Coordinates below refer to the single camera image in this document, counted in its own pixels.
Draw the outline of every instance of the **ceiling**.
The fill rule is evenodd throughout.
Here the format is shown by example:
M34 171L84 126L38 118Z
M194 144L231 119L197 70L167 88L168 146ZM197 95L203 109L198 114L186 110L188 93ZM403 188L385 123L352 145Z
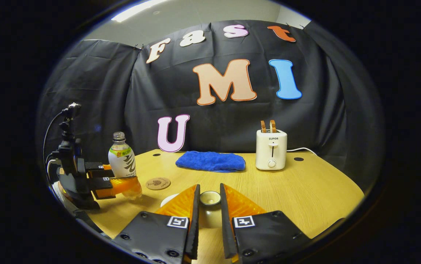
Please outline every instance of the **ceiling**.
M84 39L111 40L141 47L193 25L236 19L288 23L299 28L310 21L269 0L167 0L123 22L108 20L98 25Z

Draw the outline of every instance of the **table surface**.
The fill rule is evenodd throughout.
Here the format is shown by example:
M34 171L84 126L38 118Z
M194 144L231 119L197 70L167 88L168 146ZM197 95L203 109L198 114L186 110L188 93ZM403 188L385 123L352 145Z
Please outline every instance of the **table surface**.
M135 157L137 176L142 185L142 201L134 203L122 194L116 199L98 200L101 210L88 212L108 236L114 238L140 211L155 212L166 197L194 184L200 191L220 192L224 183L267 212L281 210L303 233L313 238L336 220L348 216L364 197L361 189L341 171L311 152L288 152L285 168L278 171L255 167L256 154L238 154L246 161L242 172L218 173L179 168L175 165L184 152L168 153L155 149ZM294 160L301 157L303 161ZM166 177L171 185L150 190L145 183ZM231 263L224 258L222 228L200 228L197 260L192 263Z

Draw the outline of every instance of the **bottle label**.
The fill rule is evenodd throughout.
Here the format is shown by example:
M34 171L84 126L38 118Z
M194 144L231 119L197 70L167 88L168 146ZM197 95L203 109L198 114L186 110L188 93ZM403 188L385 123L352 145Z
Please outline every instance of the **bottle label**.
M114 154L116 157L122 157L132 152L132 149L128 148L124 150L113 150L112 148L110 148L110 152Z

